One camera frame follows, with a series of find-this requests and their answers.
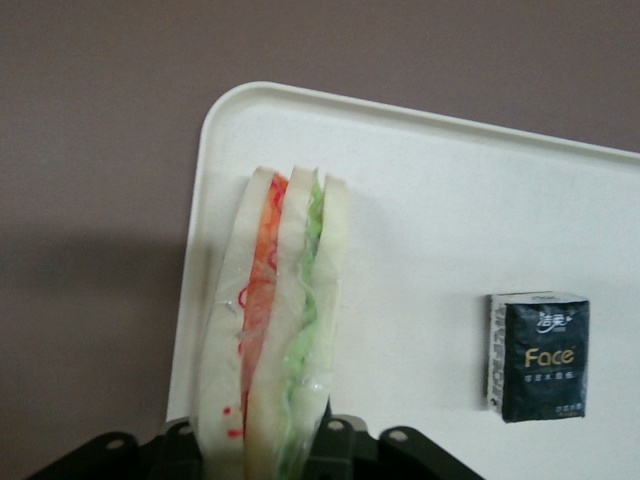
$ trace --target green filling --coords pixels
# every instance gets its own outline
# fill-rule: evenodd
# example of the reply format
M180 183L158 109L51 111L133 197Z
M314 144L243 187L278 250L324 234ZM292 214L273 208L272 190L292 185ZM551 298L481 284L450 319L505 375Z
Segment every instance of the green filling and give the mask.
M284 393L284 416L286 429L282 448L280 449L277 480L294 480L302 473L302 462L305 452L302 448L307 439L299 438L296 429L297 416L307 412L298 412L292 408L292 396L295 388L305 382L308 371L311 344L318 330L318 308L311 288L311 272L318 252L320 234L322 233L322 213L324 192L316 178L311 190L308 219L305 231L305 248L300 259L300 281L305 287L306 299L302 316L301 330L289 344L284 359L287 383Z

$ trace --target white tray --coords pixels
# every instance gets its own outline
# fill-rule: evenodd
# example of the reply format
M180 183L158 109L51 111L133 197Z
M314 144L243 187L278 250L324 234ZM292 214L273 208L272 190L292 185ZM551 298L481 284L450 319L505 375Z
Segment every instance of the white tray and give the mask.
M633 478L640 467L640 155L271 83L204 123L169 398L194 352L249 175L319 167L349 184L336 413L410 425L487 479ZM585 419L487 410L491 293L591 300Z

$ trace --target sandwich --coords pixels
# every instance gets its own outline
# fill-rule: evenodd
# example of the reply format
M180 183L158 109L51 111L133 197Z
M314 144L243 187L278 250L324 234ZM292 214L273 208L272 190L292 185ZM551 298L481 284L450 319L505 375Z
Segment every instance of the sandwich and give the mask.
M209 479L297 480L331 384L345 184L255 170L203 332L192 423Z

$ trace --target black tissue package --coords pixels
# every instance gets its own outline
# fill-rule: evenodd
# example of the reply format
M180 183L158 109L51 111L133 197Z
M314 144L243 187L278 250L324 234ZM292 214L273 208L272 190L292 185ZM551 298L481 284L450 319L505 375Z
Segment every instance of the black tissue package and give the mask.
M488 400L505 422L584 417L589 301L571 293L491 296Z

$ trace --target tomato slice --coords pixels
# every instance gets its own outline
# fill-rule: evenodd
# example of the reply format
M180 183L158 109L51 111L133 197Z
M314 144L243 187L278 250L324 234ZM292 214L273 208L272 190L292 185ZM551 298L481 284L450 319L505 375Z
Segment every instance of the tomato slice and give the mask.
M276 290L276 250L278 227L282 215L282 203L288 180L275 174L267 193L258 227L256 250L251 267L249 284L239 294L244 304L244 324L238 351L242 355L241 408L246 423L247 399L251 380L256 369L262 344L271 318L271 306Z

